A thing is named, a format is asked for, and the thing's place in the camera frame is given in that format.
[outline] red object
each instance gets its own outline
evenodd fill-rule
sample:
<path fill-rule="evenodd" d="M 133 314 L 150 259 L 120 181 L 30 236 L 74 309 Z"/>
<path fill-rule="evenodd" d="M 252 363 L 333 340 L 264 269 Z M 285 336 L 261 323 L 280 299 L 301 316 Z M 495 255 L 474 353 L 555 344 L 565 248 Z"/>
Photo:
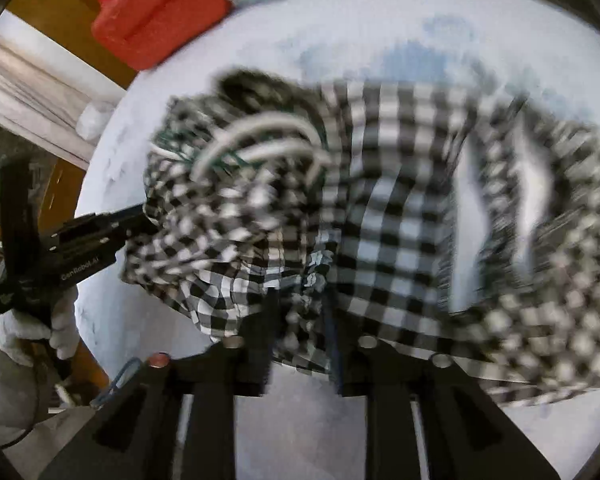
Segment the red object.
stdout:
<path fill-rule="evenodd" d="M 144 70 L 224 18 L 228 0 L 99 0 L 94 38 L 131 68 Z"/>

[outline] white table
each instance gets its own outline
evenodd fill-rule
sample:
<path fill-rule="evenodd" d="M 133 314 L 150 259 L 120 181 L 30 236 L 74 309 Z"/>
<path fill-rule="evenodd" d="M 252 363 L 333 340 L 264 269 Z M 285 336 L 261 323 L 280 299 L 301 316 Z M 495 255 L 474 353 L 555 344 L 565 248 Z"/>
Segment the white table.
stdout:
<path fill-rule="evenodd" d="M 539 0 L 280 0 L 236 12 L 136 78 L 96 149 L 77 214 L 143 202 L 148 139 L 167 99 L 208 91 L 215 74 L 236 65 L 305 83 L 345 76 L 525 91 L 557 114 L 600 124 L 600 35 Z M 466 169 L 463 161 L 459 180 Z M 542 181 L 529 174 L 529 182 Z M 527 223 L 540 195 L 526 206 Z M 460 195 L 456 304 L 466 300 L 460 285 L 471 281 L 467 269 L 484 236 L 475 200 Z M 208 338 L 187 317 L 120 282 L 118 256 L 80 284 L 76 305 L 80 334 L 107 373 L 134 355 L 202 351 Z M 270 389 L 238 404 L 240 480 L 363 477 L 360 399 L 339 399 L 327 383 L 279 367 Z M 600 441 L 600 390 L 506 412 L 565 480 Z"/>

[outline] gloved hand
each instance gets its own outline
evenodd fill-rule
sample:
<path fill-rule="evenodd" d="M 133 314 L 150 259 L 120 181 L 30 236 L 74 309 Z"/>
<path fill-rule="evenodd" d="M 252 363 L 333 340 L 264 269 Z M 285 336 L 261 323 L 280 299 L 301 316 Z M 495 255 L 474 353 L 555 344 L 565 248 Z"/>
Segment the gloved hand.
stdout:
<path fill-rule="evenodd" d="M 68 290 L 56 303 L 51 313 L 51 328 L 35 317 L 17 310 L 0 314 L 0 350 L 19 365 L 32 367 L 28 341 L 49 339 L 59 359 L 73 357 L 80 335 L 75 324 L 74 303 L 78 299 L 78 288 Z"/>
<path fill-rule="evenodd" d="M 45 362 L 33 368 L 21 366 L 0 351 L 0 426 L 25 429 L 34 412 L 36 421 L 44 420 L 57 377 Z M 9 440 L 5 437 L 0 443 Z"/>

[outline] black and white checkered shirt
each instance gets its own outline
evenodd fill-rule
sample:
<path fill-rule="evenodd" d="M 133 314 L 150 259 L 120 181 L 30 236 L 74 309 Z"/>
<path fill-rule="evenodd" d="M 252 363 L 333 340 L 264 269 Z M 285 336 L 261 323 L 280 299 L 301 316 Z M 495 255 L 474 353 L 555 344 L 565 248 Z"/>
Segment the black and white checkered shirt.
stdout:
<path fill-rule="evenodd" d="M 454 321 L 541 390 L 538 401 L 560 400 L 600 387 L 600 131 L 523 104 L 516 119 L 554 179 L 531 244 L 533 272 L 513 264 L 520 186 L 513 128 L 500 123 L 473 137 L 491 237 L 478 262 L 480 297 Z"/>
<path fill-rule="evenodd" d="M 192 165 L 219 129 L 267 110 L 301 116 L 320 133 L 330 164 L 318 189 L 303 187 L 306 166 L 300 162 L 249 166 L 240 163 L 237 150 L 217 161 L 212 178 L 190 179 Z M 219 81 L 217 96 L 171 104 L 145 177 L 146 211 L 162 230 L 129 245 L 123 279 L 190 314 L 212 336 L 234 334 L 239 320 L 259 309 L 265 288 L 282 289 L 288 327 L 278 357 L 305 370 L 328 368 L 320 310 L 330 282 L 338 307 L 365 333 L 413 356 L 452 355 L 499 402 L 558 400 L 599 386 L 578 370 L 600 360 L 600 322 L 578 318 L 584 332 L 595 325 L 596 343 L 588 357 L 579 357 L 571 383 L 552 383 L 546 380 L 550 367 L 530 373 L 528 355 L 543 363 L 546 355 L 538 357 L 536 330 L 521 324 L 526 311 L 507 303 L 512 296 L 525 303 L 531 299 L 525 294 L 544 290 L 543 283 L 553 280 L 554 290 L 558 283 L 541 270 L 535 289 L 510 279 L 519 202 L 510 141 L 516 121 L 530 136 L 544 132 L 540 138 L 555 155 L 552 169 L 573 174 L 570 163 L 581 157 L 562 143 L 560 128 L 523 102 L 422 84 L 336 82 L 311 91 L 260 73 L 233 73 Z M 269 132 L 267 139 L 293 134 Z M 452 175 L 465 139 L 480 154 L 492 232 L 480 257 L 478 304 L 451 317 L 445 311 L 453 232 L 446 219 L 454 210 Z M 261 211 L 248 200 L 254 187 L 268 190 L 261 193 L 269 197 Z M 577 189 L 565 200 L 582 205 Z M 227 203 L 231 214 L 223 215 Z M 567 208 L 572 221 L 582 219 L 580 205 Z M 539 251 L 541 269 L 550 260 L 542 255 L 558 254 L 564 241 L 558 212 L 564 207 L 552 206 L 550 228 L 538 229 L 546 248 Z M 493 319 L 501 311 L 510 318 L 507 326 Z M 521 346 L 511 346 L 511 337 L 521 338 Z M 589 378 L 585 388 L 565 387 L 582 377 Z"/>

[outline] white glove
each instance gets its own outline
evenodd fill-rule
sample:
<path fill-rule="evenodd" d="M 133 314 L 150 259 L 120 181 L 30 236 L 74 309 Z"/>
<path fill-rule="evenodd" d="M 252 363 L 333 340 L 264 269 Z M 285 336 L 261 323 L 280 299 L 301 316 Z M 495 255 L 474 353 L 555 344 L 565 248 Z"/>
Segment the white glove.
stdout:
<path fill-rule="evenodd" d="M 68 290 L 51 312 L 51 328 L 35 317 L 14 309 L 0 314 L 0 350 L 19 365 L 32 367 L 33 356 L 28 341 L 49 339 L 59 359 L 73 357 L 80 342 L 75 324 L 74 303 L 78 288 Z"/>

